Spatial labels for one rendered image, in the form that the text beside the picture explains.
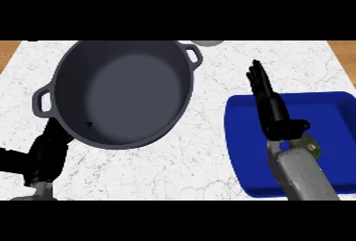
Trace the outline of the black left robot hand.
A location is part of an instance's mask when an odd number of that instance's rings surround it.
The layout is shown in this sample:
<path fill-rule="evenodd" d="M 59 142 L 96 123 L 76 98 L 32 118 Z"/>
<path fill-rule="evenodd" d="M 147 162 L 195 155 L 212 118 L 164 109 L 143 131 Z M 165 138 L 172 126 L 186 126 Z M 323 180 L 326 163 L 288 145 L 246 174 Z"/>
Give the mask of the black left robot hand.
<path fill-rule="evenodd" d="M 0 148 L 0 171 L 20 174 L 25 186 L 38 182 L 51 183 L 62 172 L 72 140 L 57 120 L 50 118 L 26 153 Z"/>

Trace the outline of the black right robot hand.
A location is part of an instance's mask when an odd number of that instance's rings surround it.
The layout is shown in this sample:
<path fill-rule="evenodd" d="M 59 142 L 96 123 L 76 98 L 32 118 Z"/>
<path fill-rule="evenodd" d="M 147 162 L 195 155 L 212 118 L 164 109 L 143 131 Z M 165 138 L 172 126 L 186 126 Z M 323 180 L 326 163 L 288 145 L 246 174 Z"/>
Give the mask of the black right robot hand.
<path fill-rule="evenodd" d="M 263 134 L 270 141 L 299 139 L 310 128 L 307 120 L 292 120 L 280 95 L 273 91 L 271 82 L 261 62 L 251 62 L 246 72 Z"/>

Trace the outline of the dark green squash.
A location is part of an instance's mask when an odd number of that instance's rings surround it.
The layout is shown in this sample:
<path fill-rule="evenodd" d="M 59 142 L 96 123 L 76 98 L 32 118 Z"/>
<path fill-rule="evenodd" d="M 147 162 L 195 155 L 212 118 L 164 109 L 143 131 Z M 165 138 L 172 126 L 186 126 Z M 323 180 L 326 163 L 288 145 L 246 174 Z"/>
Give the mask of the dark green squash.
<path fill-rule="evenodd" d="M 304 149 L 316 159 L 320 158 L 320 144 L 308 134 L 302 134 L 299 139 L 289 141 L 289 148 Z"/>

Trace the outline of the blue tray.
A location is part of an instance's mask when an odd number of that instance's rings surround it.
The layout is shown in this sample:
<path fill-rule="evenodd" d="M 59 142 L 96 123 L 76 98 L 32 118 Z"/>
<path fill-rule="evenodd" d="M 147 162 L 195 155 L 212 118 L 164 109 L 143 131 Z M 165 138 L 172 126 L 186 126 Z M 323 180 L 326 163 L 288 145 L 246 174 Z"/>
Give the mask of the blue tray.
<path fill-rule="evenodd" d="M 285 93 L 289 115 L 307 120 L 307 134 L 320 145 L 317 159 L 329 183 L 339 194 L 356 194 L 356 96 L 347 92 Z M 282 197 L 267 164 L 254 97 L 234 95 L 226 102 L 226 148 L 233 171 L 254 198 Z"/>

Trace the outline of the pale grey round object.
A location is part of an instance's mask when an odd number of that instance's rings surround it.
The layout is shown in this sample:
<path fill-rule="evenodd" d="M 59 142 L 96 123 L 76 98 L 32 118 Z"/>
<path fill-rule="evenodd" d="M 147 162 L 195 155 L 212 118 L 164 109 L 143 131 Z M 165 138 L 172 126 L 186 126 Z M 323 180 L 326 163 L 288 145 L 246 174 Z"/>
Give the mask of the pale grey round object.
<path fill-rule="evenodd" d="M 223 40 L 190 40 L 190 41 L 202 47 L 212 47 L 224 42 Z"/>

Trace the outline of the dark grey two-handled pot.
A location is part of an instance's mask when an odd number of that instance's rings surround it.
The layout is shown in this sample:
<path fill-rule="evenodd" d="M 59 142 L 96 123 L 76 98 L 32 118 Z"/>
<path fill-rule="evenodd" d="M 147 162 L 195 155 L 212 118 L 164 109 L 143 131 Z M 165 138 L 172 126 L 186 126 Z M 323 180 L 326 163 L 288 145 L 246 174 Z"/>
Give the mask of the dark grey two-handled pot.
<path fill-rule="evenodd" d="M 143 147 L 178 122 L 200 64 L 199 48 L 175 40 L 79 40 L 34 93 L 34 115 L 94 148 Z"/>

